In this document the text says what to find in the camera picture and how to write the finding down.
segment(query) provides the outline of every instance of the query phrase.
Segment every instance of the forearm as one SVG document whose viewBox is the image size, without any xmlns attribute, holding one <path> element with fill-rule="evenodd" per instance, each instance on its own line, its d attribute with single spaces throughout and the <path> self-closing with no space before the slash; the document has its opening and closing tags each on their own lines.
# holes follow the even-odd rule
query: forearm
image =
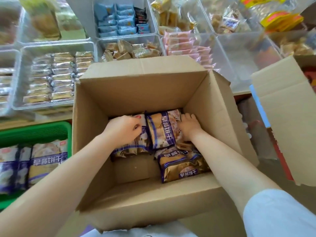
<svg viewBox="0 0 316 237">
<path fill-rule="evenodd" d="M 2 235 L 55 236 L 112 151 L 110 142 L 93 139 L 0 214 Z"/>
<path fill-rule="evenodd" d="M 241 217 L 253 195 L 264 189 L 280 189 L 242 155 L 205 131 L 198 130 L 191 140 L 234 201 Z"/>
</svg>

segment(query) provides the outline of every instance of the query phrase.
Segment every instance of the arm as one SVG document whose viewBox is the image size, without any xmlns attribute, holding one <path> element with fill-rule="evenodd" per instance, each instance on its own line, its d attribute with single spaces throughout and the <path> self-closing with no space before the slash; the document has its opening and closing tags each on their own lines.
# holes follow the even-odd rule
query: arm
<svg viewBox="0 0 316 237">
<path fill-rule="evenodd" d="M 195 115 L 181 115 L 180 129 L 201 152 L 243 217 L 248 200 L 265 189 L 281 189 L 242 155 L 201 129 Z"/>
<path fill-rule="evenodd" d="M 110 153 L 140 135 L 140 120 L 122 116 L 0 213 L 2 236 L 55 236 Z"/>
</svg>

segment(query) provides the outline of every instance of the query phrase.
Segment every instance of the sleeve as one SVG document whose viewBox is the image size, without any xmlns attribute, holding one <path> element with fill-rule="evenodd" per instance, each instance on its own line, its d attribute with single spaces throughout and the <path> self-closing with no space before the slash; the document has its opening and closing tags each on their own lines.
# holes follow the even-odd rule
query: sleeve
<svg viewBox="0 0 316 237">
<path fill-rule="evenodd" d="M 243 219 L 247 237 L 316 236 L 316 215 L 282 190 L 268 189 L 251 197 Z"/>
</svg>

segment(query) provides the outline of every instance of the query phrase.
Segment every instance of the green plastic basket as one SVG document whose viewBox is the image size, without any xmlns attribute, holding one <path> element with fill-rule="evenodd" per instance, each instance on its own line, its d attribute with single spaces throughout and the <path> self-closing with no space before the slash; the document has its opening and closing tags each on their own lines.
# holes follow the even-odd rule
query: green plastic basket
<svg viewBox="0 0 316 237">
<path fill-rule="evenodd" d="M 65 121 L 0 131 L 0 148 L 65 139 L 68 139 L 69 158 L 71 156 L 71 125 Z M 0 195 L 0 210 L 8 207 L 22 194 L 23 191 L 17 191 L 11 195 Z"/>
</svg>

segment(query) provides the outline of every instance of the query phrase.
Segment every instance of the white shirt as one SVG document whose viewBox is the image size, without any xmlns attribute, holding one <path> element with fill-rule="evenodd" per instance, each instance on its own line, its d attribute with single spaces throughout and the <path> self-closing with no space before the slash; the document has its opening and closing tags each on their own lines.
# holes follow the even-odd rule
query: white shirt
<svg viewBox="0 0 316 237">
<path fill-rule="evenodd" d="M 315 237 L 316 215 L 282 190 L 264 190 L 247 203 L 243 214 L 247 237 Z M 83 237 L 196 237 L 180 222 L 100 234 L 92 230 Z"/>
</svg>

